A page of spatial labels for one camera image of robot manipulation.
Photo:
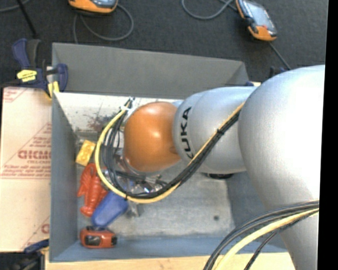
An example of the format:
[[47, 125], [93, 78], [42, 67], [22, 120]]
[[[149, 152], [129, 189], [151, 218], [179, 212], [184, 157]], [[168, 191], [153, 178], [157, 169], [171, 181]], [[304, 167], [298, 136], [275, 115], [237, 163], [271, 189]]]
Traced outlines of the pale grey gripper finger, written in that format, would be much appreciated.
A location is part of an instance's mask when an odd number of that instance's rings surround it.
[[129, 201], [127, 215], [129, 217], [139, 217], [140, 216], [139, 204]]

